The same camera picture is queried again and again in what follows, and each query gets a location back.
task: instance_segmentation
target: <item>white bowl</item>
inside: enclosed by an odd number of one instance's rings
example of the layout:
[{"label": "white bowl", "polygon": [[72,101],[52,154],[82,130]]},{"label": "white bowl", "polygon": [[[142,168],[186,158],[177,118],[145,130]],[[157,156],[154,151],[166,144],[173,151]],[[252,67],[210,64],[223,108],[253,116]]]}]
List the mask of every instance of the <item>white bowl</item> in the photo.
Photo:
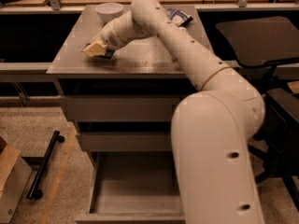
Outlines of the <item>white bowl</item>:
[{"label": "white bowl", "polygon": [[123,5],[118,3],[104,3],[96,6],[95,11],[100,19],[107,23],[122,15]]}]

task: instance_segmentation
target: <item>floor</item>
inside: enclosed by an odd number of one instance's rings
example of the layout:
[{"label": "floor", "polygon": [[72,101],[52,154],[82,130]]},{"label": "floor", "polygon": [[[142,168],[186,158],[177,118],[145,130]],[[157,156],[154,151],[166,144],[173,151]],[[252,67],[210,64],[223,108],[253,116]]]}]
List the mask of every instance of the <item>floor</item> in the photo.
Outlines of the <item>floor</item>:
[{"label": "floor", "polygon": [[[26,199],[36,174],[33,171],[11,224],[71,224],[86,213],[93,168],[80,150],[72,123],[66,121],[55,100],[39,99],[22,107],[18,99],[0,99],[0,136],[20,149],[23,157],[42,157],[54,131],[60,131],[65,141],[56,144],[39,185],[44,195],[37,201]],[[265,148],[262,142],[254,146]],[[258,174],[262,163],[252,159],[254,173]],[[280,179],[265,180],[258,191],[266,224],[299,223],[299,213]]]}]

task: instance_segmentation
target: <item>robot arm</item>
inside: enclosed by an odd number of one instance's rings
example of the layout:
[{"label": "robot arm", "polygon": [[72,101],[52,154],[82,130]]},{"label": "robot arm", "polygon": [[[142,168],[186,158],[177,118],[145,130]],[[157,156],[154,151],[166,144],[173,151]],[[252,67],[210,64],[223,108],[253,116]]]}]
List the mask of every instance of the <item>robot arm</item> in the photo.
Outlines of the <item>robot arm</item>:
[{"label": "robot arm", "polygon": [[156,35],[199,91],[178,105],[171,128],[186,223],[264,223],[247,150],[248,139],[263,123],[260,93],[179,30],[157,0],[134,0],[130,14],[101,33],[110,49],[108,37],[124,46],[142,35]]}]

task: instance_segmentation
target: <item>open drawer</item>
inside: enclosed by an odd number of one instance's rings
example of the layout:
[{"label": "open drawer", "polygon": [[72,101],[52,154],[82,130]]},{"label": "open drawer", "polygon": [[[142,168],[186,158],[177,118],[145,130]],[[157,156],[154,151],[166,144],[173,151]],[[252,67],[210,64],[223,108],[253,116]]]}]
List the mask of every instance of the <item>open drawer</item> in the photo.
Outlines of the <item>open drawer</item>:
[{"label": "open drawer", "polygon": [[77,223],[185,223],[171,152],[101,153]]},{"label": "open drawer", "polygon": [[82,151],[171,151],[168,122],[79,122]]}]

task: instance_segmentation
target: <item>chair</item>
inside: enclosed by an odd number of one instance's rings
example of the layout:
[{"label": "chair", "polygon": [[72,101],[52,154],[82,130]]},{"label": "chair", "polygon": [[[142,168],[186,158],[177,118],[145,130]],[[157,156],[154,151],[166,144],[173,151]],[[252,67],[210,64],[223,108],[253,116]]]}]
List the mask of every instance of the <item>chair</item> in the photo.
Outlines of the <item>chair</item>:
[{"label": "chair", "polygon": [[215,53],[223,60],[236,60],[248,69],[268,68],[256,84],[265,97],[266,118],[254,136],[264,140],[268,149],[263,152],[249,145],[249,152],[263,160],[264,171],[256,176],[256,183],[282,178],[299,211],[299,191],[292,179],[299,176],[299,100],[274,76],[278,65],[299,62],[299,19],[290,12],[239,17],[209,16],[205,25],[204,15],[202,21]]}]

